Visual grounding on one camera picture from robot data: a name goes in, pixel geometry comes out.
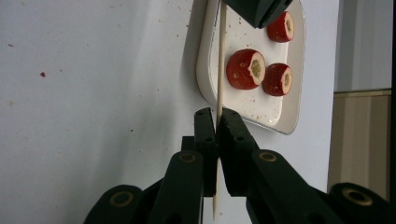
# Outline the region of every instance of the cut fruit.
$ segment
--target cut fruit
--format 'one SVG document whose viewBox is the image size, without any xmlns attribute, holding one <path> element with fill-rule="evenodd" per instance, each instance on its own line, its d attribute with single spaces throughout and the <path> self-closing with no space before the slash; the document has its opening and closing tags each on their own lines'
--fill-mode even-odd
<svg viewBox="0 0 396 224">
<path fill-rule="evenodd" d="M 273 63 L 266 69 L 262 88 L 269 95 L 284 96 L 289 93 L 291 83 L 291 68 L 284 63 Z"/>
<path fill-rule="evenodd" d="M 227 62 L 227 78 L 238 90 L 252 90 L 262 84 L 265 76 L 264 57 L 255 49 L 241 49 Z"/>
<path fill-rule="evenodd" d="M 283 12 L 275 21 L 267 26 L 268 37 L 277 42 L 285 43 L 294 38 L 293 17 L 288 11 Z"/>
</svg>

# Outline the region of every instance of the white wall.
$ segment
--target white wall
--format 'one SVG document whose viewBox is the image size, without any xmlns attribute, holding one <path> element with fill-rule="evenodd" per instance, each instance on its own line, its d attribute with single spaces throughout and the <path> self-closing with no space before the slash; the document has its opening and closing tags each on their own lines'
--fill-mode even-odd
<svg viewBox="0 0 396 224">
<path fill-rule="evenodd" d="M 340 0 L 335 91 L 390 88 L 392 0 Z"/>
</svg>

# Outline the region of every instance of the rectangular plate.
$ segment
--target rectangular plate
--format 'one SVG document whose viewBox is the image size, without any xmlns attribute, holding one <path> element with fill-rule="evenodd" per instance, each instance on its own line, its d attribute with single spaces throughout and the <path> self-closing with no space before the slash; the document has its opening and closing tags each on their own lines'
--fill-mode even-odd
<svg viewBox="0 0 396 224">
<path fill-rule="evenodd" d="M 291 134 L 298 121 L 301 84 L 303 80 L 305 21 L 300 1 L 294 0 L 287 11 L 294 20 L 294 38 L 289 43 L 276 43 L 267 36 L 266 29 L 254 29 L 230 7 L 227 9 L 225 39 L 226 64 L 240 49 L 255 49 L 265 59 L 266 66 L 286 63 L 293 73 L 288 95 L 274 97 L 262 87 L 240 91 L 224 78 L 223 106 L 237 111 L 244 120 L 276 132 Z M 212 105 L 217 103 L 219 69 L 219 0 L 209 0 L 196 67 L 201 94 Z"/>
</svg>

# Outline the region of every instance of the wooden skewer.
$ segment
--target wooden skewer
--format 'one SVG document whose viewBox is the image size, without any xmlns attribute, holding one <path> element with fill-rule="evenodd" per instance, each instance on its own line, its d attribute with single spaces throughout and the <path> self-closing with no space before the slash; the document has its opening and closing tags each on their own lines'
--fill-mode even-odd
<svg viewBox="0 0 396 224">
<path fill-rule="evenodd" d="M 219 128 L 219 124 L 222 116 L 222 99 L 223 99 L 223 79 L 224 79 L 224 49 L 225 49 L 225 31 L 227 24 L 227 5 L 220 0 L 220 20 L 219 20 L 219 73 L 218 73 L 218 104 L 217 104 L 217 115 L 216 115 L 216 131 Z M 218 161 L 218 173 L 217 180 L 219 180 L 219 161 Z M 217 210 L 217 195 L 213 195 L 213 220 L 216 219 Z"/>
</svg>

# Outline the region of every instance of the white table surface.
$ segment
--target white table surface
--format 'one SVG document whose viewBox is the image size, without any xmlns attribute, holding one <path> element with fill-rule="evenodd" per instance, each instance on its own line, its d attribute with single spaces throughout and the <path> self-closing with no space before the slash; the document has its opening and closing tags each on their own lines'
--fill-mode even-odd
<svg viewBox="0 0 396 224">
<path fill-rule="evenodd" d="M 297 128 L 247 126 L 325 190 L 339 3 L 302 4 Z M 0 2 L 1 223 L 82 223 L 106 190 L 163 177 L 209 106 L 195 79 L 204 17 L 198 0 Z M 249 223 L 245 199 L 219 182 L 217 219 L 205 199 L 205 223 Z"/>
</svg>

